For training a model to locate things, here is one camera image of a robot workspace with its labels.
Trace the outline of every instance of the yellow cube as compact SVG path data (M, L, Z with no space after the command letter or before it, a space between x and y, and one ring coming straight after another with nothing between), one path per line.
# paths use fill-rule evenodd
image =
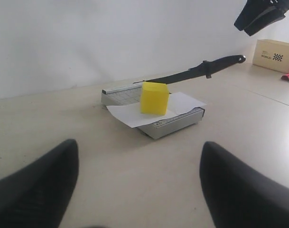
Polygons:
M168 97L169 91L166 84L143 82L140 98L141 113L165 115Z

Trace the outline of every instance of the white tabletop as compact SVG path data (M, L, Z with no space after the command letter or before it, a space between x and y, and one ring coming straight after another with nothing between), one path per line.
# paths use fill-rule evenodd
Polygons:
M0 178L75 138L80 174L61 228L212 228L199 179L205 141L289 187L289 83L280 76L242 64L170 85L208 105L200 124L157 141L100 106L103 88L128 82L0 100Z

